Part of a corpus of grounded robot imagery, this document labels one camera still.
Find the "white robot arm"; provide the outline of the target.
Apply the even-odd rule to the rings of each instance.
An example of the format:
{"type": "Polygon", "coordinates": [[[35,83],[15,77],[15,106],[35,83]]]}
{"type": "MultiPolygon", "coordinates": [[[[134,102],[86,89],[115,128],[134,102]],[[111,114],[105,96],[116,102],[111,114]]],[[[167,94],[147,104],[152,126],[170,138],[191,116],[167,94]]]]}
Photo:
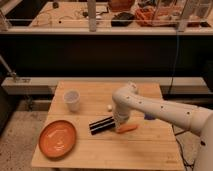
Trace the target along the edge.
{"type": "Polygon", "coordinates": [[[132,82],[114,91],[112,99],[117,129],[128,121],[132,110],[173,124],[200,137],[193,171],[213,171],[213,110],[140,96],[132,82]]]}

